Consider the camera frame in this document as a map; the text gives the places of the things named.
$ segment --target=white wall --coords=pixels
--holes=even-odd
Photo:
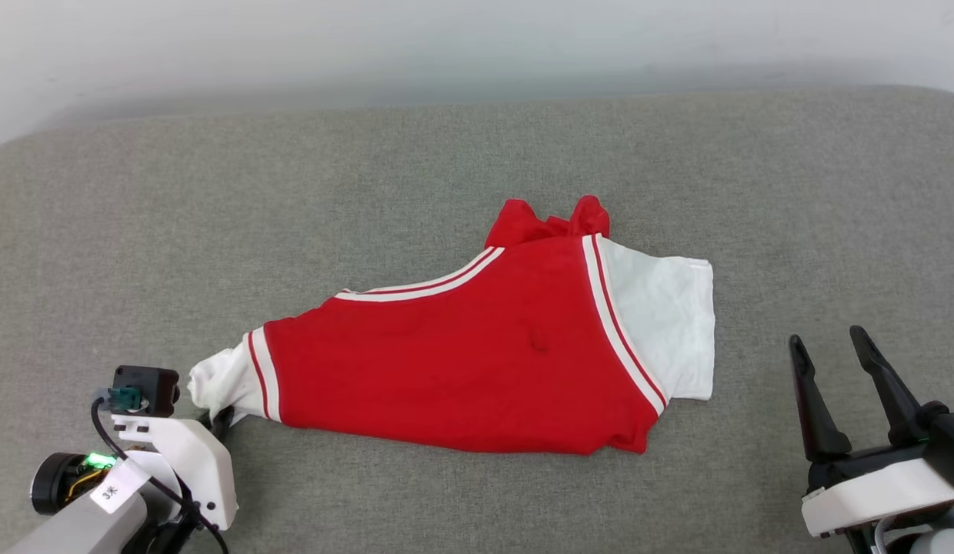
[[[0,0],[0,142],[112,117],[900,83],[954,0]]]

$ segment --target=green light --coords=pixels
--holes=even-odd
[[[98,453],[92,453],[92,455],[87,456],[87,459],[84,460],[84,463],[87,466],[97,467],[97,469],[104,469],[105,467],[111,467],[115,465],[115,459],[111,456],[102,456]]]

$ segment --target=red and white jersey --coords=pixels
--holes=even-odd
[[[193,402],[477,452],[644,452],[672,397],[712,392],[712,267],[609,227],[592,196],[569,221],[508,200],[460,270],[267,322],[193,368]]]

